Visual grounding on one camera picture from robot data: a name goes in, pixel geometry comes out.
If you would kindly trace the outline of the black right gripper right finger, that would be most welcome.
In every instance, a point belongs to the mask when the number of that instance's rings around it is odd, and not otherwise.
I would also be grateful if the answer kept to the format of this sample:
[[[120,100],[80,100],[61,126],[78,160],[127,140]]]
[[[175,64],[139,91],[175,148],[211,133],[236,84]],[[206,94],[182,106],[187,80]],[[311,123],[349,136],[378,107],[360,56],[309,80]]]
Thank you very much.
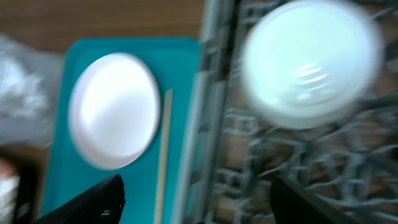
[[[270,205],[277,224],[359,224],[281,175],[271,180]]]

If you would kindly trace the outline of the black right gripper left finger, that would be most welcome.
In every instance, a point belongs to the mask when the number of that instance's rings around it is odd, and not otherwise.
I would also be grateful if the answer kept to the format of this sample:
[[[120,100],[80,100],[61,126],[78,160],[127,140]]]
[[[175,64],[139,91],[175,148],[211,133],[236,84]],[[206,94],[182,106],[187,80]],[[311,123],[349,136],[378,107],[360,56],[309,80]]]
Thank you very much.
[[[35,224],[119,224],[126,203],[124,182],[113,174]]]

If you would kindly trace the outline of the pile of rice and peanuts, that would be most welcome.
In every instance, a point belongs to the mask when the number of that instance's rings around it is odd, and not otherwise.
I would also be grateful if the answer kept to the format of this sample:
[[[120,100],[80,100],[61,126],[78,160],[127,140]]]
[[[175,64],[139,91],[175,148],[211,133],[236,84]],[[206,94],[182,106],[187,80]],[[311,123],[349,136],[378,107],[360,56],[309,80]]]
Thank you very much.
[[[1,223],[12,223],[20,177],[16,167],[1,158]]]

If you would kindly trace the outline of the pink plate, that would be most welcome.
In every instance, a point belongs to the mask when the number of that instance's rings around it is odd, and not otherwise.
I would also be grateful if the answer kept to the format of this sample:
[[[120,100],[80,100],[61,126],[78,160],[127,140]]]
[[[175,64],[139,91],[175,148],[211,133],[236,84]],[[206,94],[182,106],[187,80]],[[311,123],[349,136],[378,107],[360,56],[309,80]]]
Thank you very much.
[[[120,169],[150,146],[160,122],[159,87],[148,66],[116,52],[91,63],[73,87],[68,127],[90,165]]]

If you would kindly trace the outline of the wooden chopstick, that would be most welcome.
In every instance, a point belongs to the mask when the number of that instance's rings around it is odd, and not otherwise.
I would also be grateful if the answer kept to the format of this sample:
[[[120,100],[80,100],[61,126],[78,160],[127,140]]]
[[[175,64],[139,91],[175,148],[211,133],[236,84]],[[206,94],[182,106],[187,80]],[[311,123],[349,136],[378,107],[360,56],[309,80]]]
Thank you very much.
[[[164,192],[167,173],[167,157],[169,149],[170,121],[172,114],[173,89],[165,92],[164,110],[162,115],[162,131],[157,172],[157,188],[155,197],[154,224],[162,224]]]

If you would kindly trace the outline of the white bowl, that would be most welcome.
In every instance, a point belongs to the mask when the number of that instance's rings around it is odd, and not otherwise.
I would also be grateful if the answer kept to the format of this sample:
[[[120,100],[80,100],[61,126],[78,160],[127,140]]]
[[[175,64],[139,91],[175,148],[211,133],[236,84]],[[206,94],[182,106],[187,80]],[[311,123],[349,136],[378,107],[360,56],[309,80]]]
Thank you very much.
[[[270,124],[309,129],[351,114],[384,59],[378,24],[349,1],[292,1],[264,16],[241,49],[248,105]]]

